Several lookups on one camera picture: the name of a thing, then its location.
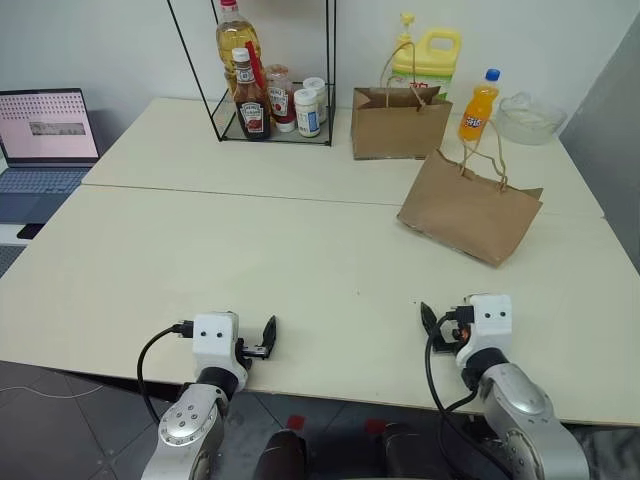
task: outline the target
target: yellow jug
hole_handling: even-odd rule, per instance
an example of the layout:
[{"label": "yellow jug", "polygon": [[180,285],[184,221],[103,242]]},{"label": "yellow jug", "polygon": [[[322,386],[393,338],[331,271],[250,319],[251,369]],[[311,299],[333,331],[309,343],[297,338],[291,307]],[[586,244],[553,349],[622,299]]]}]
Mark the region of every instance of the yellow jug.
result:
[{"label": "yellow jug", "polygon": [[[462,37],[456,30],[450,28],[436,28],[429,30],[415,44],[415,80],[413,66],[413,46],[409,26],[415,17],[411,13],[402,14],[405,31],[396,40],[396,48],[405,45],[393,57],[392,77],[389,85],[406,88],[440,86],[440,98],[446,98],[451,85],[451,78],[456,69],[458,54],[462,44]],[[436,39],[451,40],[451,48],[443,50],[433,48],[431,44]]]}]

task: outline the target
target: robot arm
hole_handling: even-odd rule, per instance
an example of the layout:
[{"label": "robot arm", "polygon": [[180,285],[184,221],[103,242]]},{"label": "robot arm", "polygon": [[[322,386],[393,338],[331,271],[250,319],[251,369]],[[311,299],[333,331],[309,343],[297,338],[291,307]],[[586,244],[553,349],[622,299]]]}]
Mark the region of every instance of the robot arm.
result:
[{"label": "robot arm", "polygon": [[160,419],[158,443],[143,479],[203,480],[220,447],[224,417],[233,394],[244,389],[251,357],[269,358],[276,339],[271,317],[262,345],[247,347],[238,338],[238,316],[232,312],[197,315],[193,321],[195,383],[188,384]]},{"label": "robot arm", "polygon": [[423,324],[436,335],[436,352],[455,353],[463,381],[478,389],[487,423],[507,449],[513,478],[589,480],[584,452],[555,417],[549,396],[505,357],[511,343],[509,296],[472,295],[447,316],[449,331],[438,332],[435,315],[423,304]]}]

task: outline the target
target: orange soda bottle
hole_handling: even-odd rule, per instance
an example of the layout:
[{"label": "orange soda bottle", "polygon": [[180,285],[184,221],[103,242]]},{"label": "orange soda bottle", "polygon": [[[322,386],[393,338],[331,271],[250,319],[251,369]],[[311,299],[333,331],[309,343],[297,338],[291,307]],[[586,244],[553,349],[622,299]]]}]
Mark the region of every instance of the orange soda bottle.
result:
[{"label": "orange soda bottle", "polygon": [[466,142],[480,140],[482,131],[491,116],[493,101],[500,93],[498,78],[500,78],[500,70],[490,68],[484,77],[485,81],[473,89],[473,98],[464,111],[458,129],[458,135],[462,140]]}]

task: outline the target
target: brown paper bag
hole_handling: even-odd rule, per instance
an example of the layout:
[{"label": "brown paper bag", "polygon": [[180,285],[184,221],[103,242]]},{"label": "brown paper bag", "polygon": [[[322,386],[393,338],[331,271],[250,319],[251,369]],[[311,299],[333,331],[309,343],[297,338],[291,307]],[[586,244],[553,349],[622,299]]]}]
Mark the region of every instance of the brown paper bag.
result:
[{"label": "brown paper bag", "polygon": [[425,157],[440,147],[451,102],[433,88],[356,88],[353,91],[353,157]]},{"label": "brown paper bag", "polygon": [[497,267],[515,251],[542,206],[541,188],[517,190],[506,184],[504,170],[498,173],[500,182],[489,180],[435,150],[424,161],[398,218]]}]

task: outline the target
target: laptop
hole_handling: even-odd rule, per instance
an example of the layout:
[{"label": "laptop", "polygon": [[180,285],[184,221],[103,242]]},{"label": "laptop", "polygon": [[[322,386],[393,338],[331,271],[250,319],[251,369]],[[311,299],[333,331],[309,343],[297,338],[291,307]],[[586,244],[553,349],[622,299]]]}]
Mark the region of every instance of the laptop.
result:
[{"label": "laptop", "polygon": [[46,223],[98,161],[79,88],[0,92],[0,223]]}]

